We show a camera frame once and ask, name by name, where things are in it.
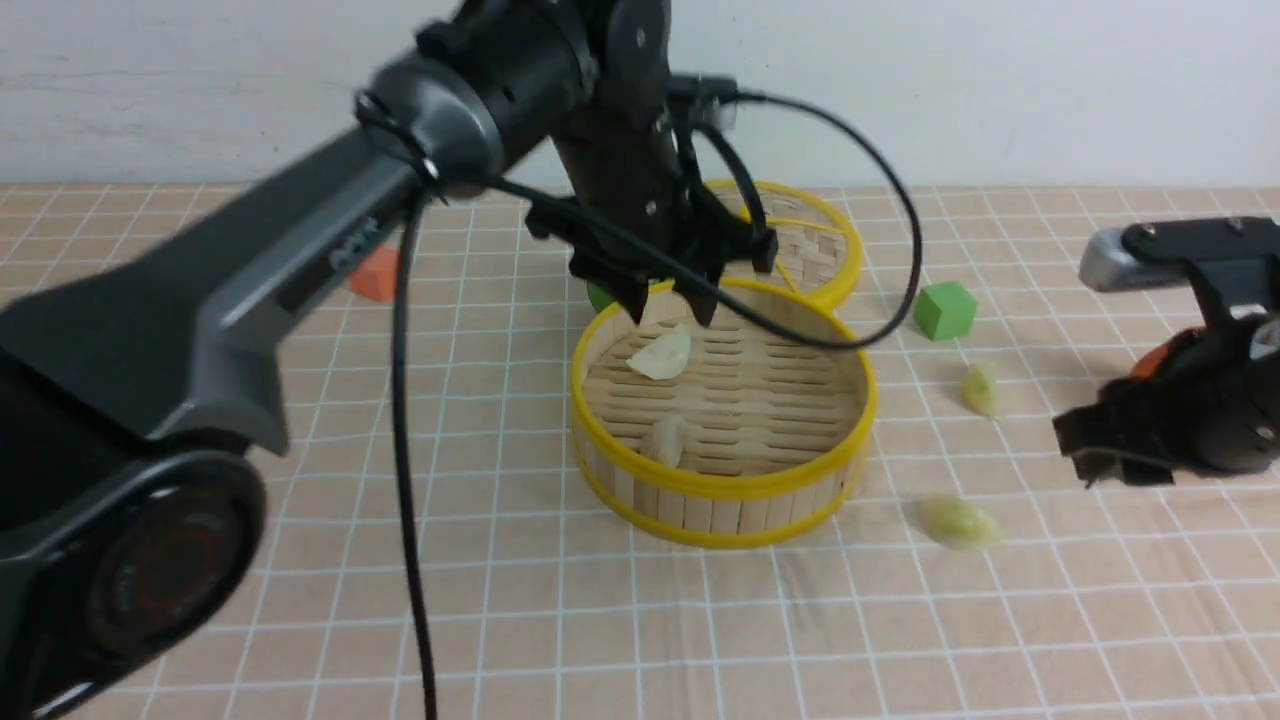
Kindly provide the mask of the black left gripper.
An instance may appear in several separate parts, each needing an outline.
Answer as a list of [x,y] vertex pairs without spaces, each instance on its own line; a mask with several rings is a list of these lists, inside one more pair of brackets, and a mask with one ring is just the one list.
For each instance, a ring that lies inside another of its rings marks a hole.
[[[721,129],[719,114],[739,94],[731,76],[666,68],[628,88],[605,85],[603,97],[589,97],[573,78],[554,78],[550,68],[524,77],[524,146],[552,141],[573,191],[534,201],[525,225],[536,240],[568,243],[571,274],[596,283],[635,325],[643,323],[654,281],[673,279],[672,292],[709,328],[728,264],[750,263],[763,273],[774,268],[777,234]],[[696,133],[730,167],[745,217],[705,186],[692,147]]]

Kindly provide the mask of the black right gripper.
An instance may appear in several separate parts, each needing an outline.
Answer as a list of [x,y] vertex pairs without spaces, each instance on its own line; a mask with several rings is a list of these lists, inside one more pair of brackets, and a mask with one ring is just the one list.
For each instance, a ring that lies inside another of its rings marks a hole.
[[1179,471],[1226,479],[1277,461],[1277,319],[1199,328],[1157,377],[1114,379],[1053,419],[1060,454],[1085,486],[1169,486]]

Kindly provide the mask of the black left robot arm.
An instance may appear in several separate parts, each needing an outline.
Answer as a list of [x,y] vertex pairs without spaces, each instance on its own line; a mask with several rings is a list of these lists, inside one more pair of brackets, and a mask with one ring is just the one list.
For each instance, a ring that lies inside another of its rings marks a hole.
[[291,437],[280,343],[430,202],[471,199],[550,140],[573,195],[531,234],[640,316],[680,278],[694,316],[776,242],[677,141],[739,87],[676,74],[667,1],[466,1],[355,100],[356,124],[111,270],[3,309],[3,716],[58,719],[174,647],[260,546],[247,455]]

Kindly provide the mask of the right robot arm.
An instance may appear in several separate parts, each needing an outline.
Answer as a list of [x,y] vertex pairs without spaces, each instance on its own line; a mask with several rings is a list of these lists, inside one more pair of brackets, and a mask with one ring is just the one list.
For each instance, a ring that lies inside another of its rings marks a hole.
[[1087,486],[1151,487],[1178,471],[1261,473],[1279,454],[1279,229],[1267,217],[1138,223],[1096,232],[1083,284],[1101,293],[1188,286],[1203,323],[1149,351],[1094,404],[1053,419]]

